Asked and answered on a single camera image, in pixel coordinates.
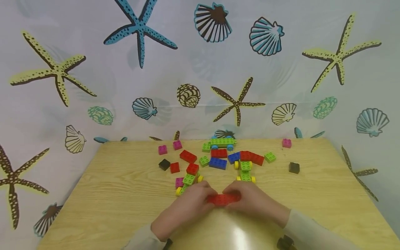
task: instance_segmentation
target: light wood surface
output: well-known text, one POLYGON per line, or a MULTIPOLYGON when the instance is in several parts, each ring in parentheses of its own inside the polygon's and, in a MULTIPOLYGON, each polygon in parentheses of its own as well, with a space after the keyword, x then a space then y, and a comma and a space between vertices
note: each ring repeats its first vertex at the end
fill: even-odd
MULTIPOLYGON (((182 141, 183 148, 201 156, 206 140, 182 141)), ((255 165, 257 185, 290 208, 314 218, 324 227, 350 239, 362 249, 399 249, 400 243, 342 157, 327 139, 238 140, 235 152, 249 150, 277 160, 255 165), (298 175, 288 172, 290 162, 300 164, 298 175)), ((175 197, 175 178, 183 177, 187 163, 174 151, 172 141, 107 142, 93 158, 66 201, 38 250, 113 250, 123 247, 135 230, 148 224, 175 197), (167 145, 168 154, 157 148, 167 145), (180 173, 162 171, 162 159, 180 163, 180 173)), ((227 170, 205 167, 204 179, 219 193, 236 179, 227 170)), ((171 249, 276 249, 283 232, 239 214, 214 209, 195 225, 176 232, 171 249)))

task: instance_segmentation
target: sleeve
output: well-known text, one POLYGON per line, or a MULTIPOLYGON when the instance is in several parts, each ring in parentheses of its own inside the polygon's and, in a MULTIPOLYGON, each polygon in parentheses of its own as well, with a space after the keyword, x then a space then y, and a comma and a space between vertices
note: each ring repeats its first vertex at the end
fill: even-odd
POLYGON ((167 242, 161 242, 151 231, 150 225, 140 228, 121 250, 162 250, 167 242))
POLYGON ((297 250, 360 250, 352 242, 294 209, 290 212, 284 232, 292 238, 297 250))

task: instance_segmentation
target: yellow wheel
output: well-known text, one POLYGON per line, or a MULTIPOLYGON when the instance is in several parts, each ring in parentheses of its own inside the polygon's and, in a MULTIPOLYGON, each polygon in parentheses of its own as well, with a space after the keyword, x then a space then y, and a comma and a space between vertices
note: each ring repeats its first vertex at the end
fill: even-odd
POLYGON ((177 189, 176 189, 176 196, 180 196, 180 191, 182 190, 182 188, 181 187, 178 187, 177 189))

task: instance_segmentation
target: black object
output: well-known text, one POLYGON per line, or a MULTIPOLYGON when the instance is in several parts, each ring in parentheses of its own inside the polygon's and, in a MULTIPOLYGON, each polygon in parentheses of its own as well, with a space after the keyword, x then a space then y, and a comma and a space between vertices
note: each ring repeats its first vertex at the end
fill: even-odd
POLYGON ((300 164, 291 162, 289 164, 289 172, 298 174, 300 172, 300 164))
POLYGON ((173 244, 172 240, 167 239, 167 244, 165 244, 165 247, 162 250, 168 250, 172 244, 173 244))
POLYGON ((170 167, 171 163, 165 159, 163 159, 158 166, 162 169, 162 170, 167 170, 170 167))

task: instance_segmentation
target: brown starfish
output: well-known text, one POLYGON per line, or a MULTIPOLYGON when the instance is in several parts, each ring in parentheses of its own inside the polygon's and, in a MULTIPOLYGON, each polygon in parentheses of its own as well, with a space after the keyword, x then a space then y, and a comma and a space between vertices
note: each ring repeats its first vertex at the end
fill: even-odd
POLYGON ((39 184, 36 184, 34 182, 30 182, 28 180, 20 179, 19 176, 22 174, 22 172, 28 170, 30 167, 34 166, 38 160, 42 156, 44 156, 49 148, 43 150, 36 156, 34 156, 32 159, 24 163, 19 169, 13 171, 11 167, 11 163, 4 152, 3 147, 0 145, 0 166, 1 169, 4 171, 6 174, 7 178, 0 180, 0 186, 3 185, 9 185, 10 188, 8 189, 8 203, 10 204, 10 209, 11 209, 11 219, 12 219, 12 224, 13 228, 17 229, 18 226, 18 221, 20 219, 20 210, 18 206, 18 195, 15 192, 15 184, 20 184, 22 186, 26 186, 29 188, 33 188, 34 190, 37 190, 39 192, 48 194, 49 191, 39 184))

